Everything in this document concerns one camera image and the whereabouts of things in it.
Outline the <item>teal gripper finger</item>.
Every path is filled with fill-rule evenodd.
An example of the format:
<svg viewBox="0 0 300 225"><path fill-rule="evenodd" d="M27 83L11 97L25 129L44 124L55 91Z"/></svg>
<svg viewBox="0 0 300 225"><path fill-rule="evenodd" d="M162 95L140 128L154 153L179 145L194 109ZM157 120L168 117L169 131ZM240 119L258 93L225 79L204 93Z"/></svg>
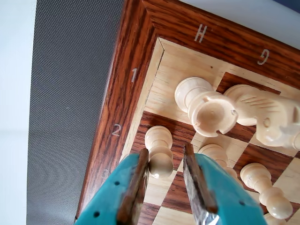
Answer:
<svg viewBox="0 0 300 225"><path fill-rule="evenodd" d="M149 151L129 154L81 212L76 225L136 225L149 179Z"/></svg>
<svg viewBox="0 0 300 225"><path fill-rule="evenodd" d="M184 182L197 225L264 225L260 205L210 157L186 143Z"/></svg>

